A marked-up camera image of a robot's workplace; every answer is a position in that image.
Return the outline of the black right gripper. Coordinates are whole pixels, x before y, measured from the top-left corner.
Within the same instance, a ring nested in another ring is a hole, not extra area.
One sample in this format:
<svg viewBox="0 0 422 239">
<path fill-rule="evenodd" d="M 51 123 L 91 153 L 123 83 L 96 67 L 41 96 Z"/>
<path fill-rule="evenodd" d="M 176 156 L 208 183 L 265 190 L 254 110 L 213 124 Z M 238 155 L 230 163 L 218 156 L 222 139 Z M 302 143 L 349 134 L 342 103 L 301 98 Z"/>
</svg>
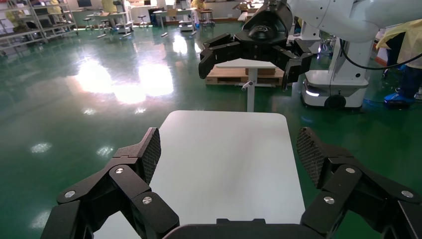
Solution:
<svg viewBox="0 0 422 239">
<path fill-rule="evenodd" d="M 293 14 L 286 0 L 266 0 L 235 34 L 222 34 L 203 43 L 199 77 L 205 79 L 216 64 L 238 58 L 272 62 L 281 69 L 282 89 L 310 70 L 313 54 L 301 39 L 287 44 Z"/>
</svg>

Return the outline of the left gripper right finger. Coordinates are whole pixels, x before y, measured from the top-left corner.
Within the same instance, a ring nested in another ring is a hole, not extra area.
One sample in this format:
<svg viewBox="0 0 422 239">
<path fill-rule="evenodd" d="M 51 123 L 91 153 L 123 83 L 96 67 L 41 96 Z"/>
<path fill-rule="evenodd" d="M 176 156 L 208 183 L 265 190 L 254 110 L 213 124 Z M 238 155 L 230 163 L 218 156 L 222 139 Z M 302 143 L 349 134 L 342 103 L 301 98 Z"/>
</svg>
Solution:
<svg viewBox="0 0 422 239">
<path fill-rule="evenodd" d="M 365 167 L 347 149 L 322 142 L 309 127 L 299 130 L 297 154 L 319 190 L 301 225 L 333 238 L 347 212 L 358 214 L 384 239 L 422 236 L 422 197 Z"/>
</svg>

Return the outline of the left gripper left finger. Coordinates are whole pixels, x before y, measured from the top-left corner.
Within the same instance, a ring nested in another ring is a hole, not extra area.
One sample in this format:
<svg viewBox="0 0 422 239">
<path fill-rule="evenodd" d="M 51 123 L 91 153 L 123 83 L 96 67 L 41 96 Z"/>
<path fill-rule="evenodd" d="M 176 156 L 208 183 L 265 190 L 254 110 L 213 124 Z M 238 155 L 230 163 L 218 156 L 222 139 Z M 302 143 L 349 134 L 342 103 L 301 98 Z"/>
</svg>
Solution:
<svg viewBox="0 0 422 239">
<path fill-rule="evenodd" d="M 100 171 L 57 196 L 42 232 L 44 239 L 92 239 L 121 212 L 142 239 L 162 239 L 180 224 L 178 215 L 150 187 L 161 156 L 159 129 L 120 148 Z"/>
</svg>

